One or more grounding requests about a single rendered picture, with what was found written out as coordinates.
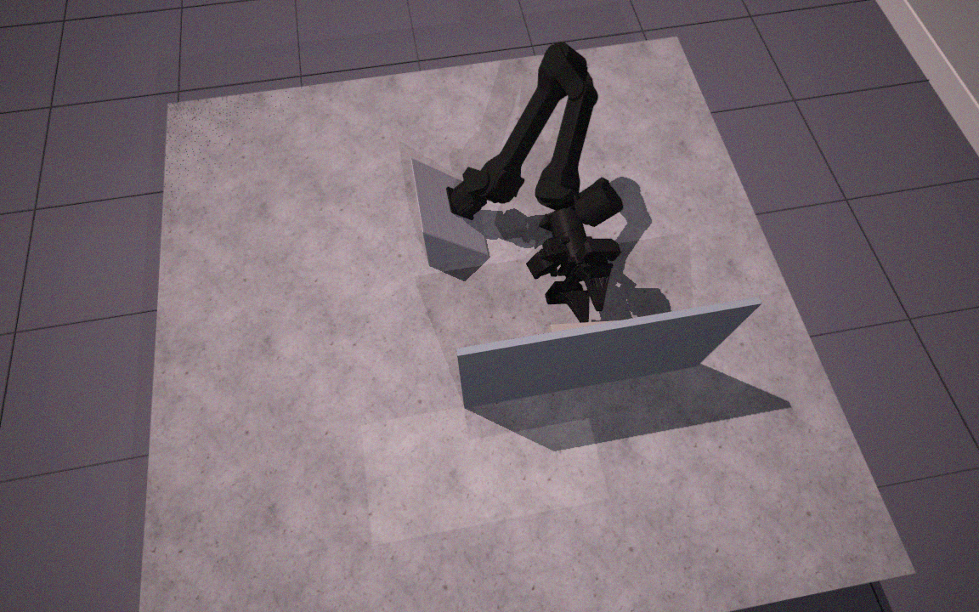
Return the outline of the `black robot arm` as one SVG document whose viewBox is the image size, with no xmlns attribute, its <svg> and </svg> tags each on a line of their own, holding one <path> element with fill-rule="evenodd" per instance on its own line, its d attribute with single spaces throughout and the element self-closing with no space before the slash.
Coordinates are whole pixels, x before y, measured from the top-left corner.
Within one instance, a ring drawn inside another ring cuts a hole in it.
<svg viewBox="0 0 979 612">
<path fill-rule="evenodd" d="M 447 187 L 450 211 L 473 220 L 473 214 L 492 201 L 506 204 L 517 197 L 524 183 L 521 166 L 539 138 L 549 116 L 560 99 L 566 97 L 566 110 L 552 161 L 541 171 L 535 197 L 539 204 L 554 209 L 545 214 L 539 226 L 552 232 L 539 252 L 527 261 L 534 279 L 542 275 L 558 276 L 558 266 L 570 257 L 566 244 L 558 239 L 568 231 L 583 231 L 583 224 L 596 226 L 622 212 L 623 204 L 608 179 L 596 179 L 588 189 L 579 192 L 578 172 L 581 151 L 586 142 L 588 122 L 598 94 L 587 72 L 586 58 L 565 42 L 549 46 L 539 66 L 539 82 L 519 122 L 498 156 L 483 169 L 468 167 L 455 189 Z M 558 239 L 558 241 L 556 240 Z M 563 260 L 564 259 L 564 260 Z"/>
</svg>

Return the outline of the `picture frame with reddish-brown picture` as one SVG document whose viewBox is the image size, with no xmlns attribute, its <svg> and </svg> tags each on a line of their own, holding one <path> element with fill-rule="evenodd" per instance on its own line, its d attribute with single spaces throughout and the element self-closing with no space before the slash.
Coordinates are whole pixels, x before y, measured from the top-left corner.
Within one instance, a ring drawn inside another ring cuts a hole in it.
<svg viewBox="0 0 979 612">
<path fill-rule="evenodd" d="M 562 330 L 574 329 L 574 328 L 582 328 L 582 326 L 593 326 L 593 325 L 597 325 L 597 324 L 607 324 L 607 322 L 613 322 L 613 321 L 617 321 L 617 320 L 598 321 L 598 322 L 583 322 L 583 324 L 555 324 L 555 325 L 549 325 L 549 328 L 547 328 L 547 330 L 546 330 L 545 333 L 552 332 L 552 331 L 562 331 Z"/>
</svg>

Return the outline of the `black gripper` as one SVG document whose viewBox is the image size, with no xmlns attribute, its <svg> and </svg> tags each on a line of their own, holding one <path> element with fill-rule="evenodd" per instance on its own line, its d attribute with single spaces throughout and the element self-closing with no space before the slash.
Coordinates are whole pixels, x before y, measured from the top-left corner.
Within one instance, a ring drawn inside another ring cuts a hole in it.
<svg viewBox="0 0 979 612">
<path fill-rule="evenodd" d="M 568 231 L 560 234 L 558 239 L 561 239 L 561 244 L 566 244 L 570 254 L 558 269 L 558 276 L 566 276 L 566 280 L 555 281 L 549 287 L 545 294 L 546 302 L 567 303 L 576 319 L 583 324 L 588 322 L 588 299 L 591 298 L 596 311 L 603 310 L 613 268 L 608 260 L 614 261 L 621 254 L 620 247 L 613 239 L 593 239 L 583 231 Z M 580 281 L 586 283 L 587 291 L 583 291 Z"/>
</svg>

